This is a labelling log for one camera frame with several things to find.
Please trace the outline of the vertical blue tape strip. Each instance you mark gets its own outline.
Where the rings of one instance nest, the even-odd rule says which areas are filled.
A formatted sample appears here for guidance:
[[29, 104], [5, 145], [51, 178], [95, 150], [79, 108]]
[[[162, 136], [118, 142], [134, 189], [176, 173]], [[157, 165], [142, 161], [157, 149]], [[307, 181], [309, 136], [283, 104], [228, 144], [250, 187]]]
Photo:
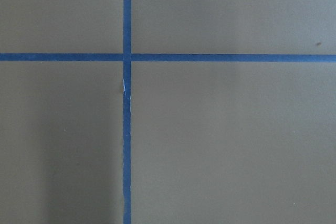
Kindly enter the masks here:
[[131, 0], [123, 0], [123, 223], [131, 223]]

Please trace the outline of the horizontal blue tape strip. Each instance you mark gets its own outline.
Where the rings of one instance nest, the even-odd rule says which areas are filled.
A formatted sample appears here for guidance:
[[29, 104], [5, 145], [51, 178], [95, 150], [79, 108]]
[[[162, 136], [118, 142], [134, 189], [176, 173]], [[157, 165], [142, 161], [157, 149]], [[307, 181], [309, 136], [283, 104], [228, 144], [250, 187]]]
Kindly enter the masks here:
[[335, 62], [335, 55], [1, 53], [1, 61]]

